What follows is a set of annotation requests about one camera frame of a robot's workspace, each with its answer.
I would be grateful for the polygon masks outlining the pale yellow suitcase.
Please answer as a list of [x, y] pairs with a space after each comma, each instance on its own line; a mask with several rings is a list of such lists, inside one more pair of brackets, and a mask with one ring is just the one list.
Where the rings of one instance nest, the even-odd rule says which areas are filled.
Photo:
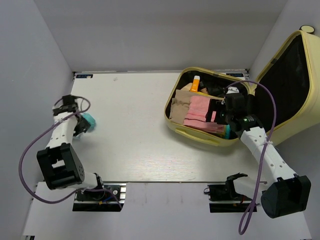
[[234, 134], [213, 134], [174, 119], [177, 93], [191, 84], [195, 76], [199, 76], [215, 100], [221, 100], [224, 88], [235, 83], [245, 97], [248, 112], [262, 122], [275, 145], [320, 122], [320, 39], [316, 35], [302, 30], [290, 35], [251, 84], [201, 67], [188, 67], [180, 73], [164, 108], [167, 126], [199, 143], [233, 145]]

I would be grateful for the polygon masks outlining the pink striped towel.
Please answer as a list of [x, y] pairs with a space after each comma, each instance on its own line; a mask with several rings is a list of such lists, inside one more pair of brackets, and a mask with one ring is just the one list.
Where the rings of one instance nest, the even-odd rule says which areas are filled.
[[225, 131], [225, 126], [223, 124], [206, 122], [205, 115], [208, 110], [210, 99], [211, 98], [202, 95], [192, 96], [183, 125], [211, 134]]

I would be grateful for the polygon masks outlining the teal cat-ear headphones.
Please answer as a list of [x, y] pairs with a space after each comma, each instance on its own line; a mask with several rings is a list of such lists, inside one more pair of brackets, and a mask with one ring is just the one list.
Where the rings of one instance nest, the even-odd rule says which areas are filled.
[[77, 120], [73, 133], [74, 138], [79, 138], [82, 134], [92, 132], [96, 127], [96, 120], [89, 113], [82, 113], [77, 116]]

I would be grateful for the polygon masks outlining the teal garment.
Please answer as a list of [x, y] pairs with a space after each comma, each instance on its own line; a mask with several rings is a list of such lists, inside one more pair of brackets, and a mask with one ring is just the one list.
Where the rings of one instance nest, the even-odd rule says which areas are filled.
[[230, 125], [226, 125], [226, 126], [225, 126], [224, 138], [225, 138], [226, 140], [233, 140], [233, 139], [236, 139], [236, 138], [237, 138], [236, 133], [231, 130]]

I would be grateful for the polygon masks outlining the orange tube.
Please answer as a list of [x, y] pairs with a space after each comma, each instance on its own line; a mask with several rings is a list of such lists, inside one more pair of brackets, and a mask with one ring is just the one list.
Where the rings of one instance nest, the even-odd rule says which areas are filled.
[[199, 85], [200, 85], [200, 76], [195, 75], [189, 91], [193, 93], [198, 92]]

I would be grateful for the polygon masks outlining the beige cosmetic tube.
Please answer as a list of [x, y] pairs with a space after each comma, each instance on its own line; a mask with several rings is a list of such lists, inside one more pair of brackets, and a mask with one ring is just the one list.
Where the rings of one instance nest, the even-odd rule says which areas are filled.
[[182, 87], [180, 90], [181, 91], [190, 91], [190, 89], [192, 88], [192, 83], [190, 82], [190, 83], [188, 83], [187, 85], [185, 85], [184, 87]]

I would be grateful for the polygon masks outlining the beige garment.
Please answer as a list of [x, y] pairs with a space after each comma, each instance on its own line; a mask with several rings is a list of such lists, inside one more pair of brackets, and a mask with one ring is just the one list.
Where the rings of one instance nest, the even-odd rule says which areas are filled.
[[176, 124], [183, 125], [184, 119], [188, 113], [191, 97], [196, 96], [194, 92], [179, 90], [175, 91], [170, 105], [169, 119]]

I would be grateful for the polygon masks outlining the small beige bottle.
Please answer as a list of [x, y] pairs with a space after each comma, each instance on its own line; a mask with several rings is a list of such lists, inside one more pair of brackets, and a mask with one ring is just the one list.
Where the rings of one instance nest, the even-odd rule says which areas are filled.
[[204, 93], [206, 95], [209, 95], [208, 89], [206, 88], [206, 86], [203, 84], [203, 82], [200, 82], [198, 85], [198, 91], [201, 93]]

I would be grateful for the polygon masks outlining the yellow garment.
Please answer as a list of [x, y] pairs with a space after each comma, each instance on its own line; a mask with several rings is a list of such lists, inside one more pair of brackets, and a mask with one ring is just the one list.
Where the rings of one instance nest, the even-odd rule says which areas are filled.
[[215, 136], [224, 139], [226, 137], [226, 131], [222, 131], [222, 132], [216, 132], [214, 133]]

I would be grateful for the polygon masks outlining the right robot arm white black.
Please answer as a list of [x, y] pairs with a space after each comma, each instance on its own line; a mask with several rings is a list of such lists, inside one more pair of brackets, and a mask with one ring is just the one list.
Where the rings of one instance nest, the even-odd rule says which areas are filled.
[[273, 129], [277, 119], [277, 107], [274, 98], [270, 98], [268, 107], [259, 107], [270, 120], [263, 121], [260, 113], [251, 110], [250, 98], [242, 93], [228, 92], [223, 100], [211, 100], [206, 117], [213, 117], [219, 124], [228, 125], [231, 132], [249, 149], [259, 163], [258, 173], [264, 175], [267, 182], [265, 190], [259, 191], [255, 185], [253, 195], [244, 193], [244, 187], [235, 180], [246, 177], [245, 173], [236, 173], [226, 178], [223, 184], [211, 184], [204, 189], [209, 196], [212, 213], [245, 212], [246, 207], [261, 205], [272, 219], [302, 212], [307, 208], [311, 190], [311, 181], [305, 175], [299, 176], [290, 168], [274, 145], [270, 142], [270, 133], [265, 127]]

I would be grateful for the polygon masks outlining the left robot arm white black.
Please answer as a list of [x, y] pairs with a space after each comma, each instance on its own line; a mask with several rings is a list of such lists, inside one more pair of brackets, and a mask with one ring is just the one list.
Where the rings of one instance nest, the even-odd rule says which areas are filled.
[[72, 142], [90, 131], [94, 125], [85, 118], [78, 104], [79, 96], [65, 95], [62, 105], [53, 107], [54, 127], [45, 149], [36, 154], [42, 175], [49, 189], [88, 189], [94, 199], [105, 196], [106, 187], [97, 173], [86, 172]]

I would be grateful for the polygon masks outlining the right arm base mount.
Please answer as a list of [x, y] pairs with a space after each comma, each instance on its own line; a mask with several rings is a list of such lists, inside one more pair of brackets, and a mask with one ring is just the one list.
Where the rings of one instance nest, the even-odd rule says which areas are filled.
[[230, 190], [224, 184], [209, 184], [203, 194], [208, 196], [210, 213], [244, 213], [252, 199]]

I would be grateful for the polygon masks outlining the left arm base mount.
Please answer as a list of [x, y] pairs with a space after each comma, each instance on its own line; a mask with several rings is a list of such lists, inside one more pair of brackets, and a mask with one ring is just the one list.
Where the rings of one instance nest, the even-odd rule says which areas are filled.
[[107, 183], [102, 191], [81, 191], [73, 201], [73, 212], [120, 212], [126, 199], [126, 183]]

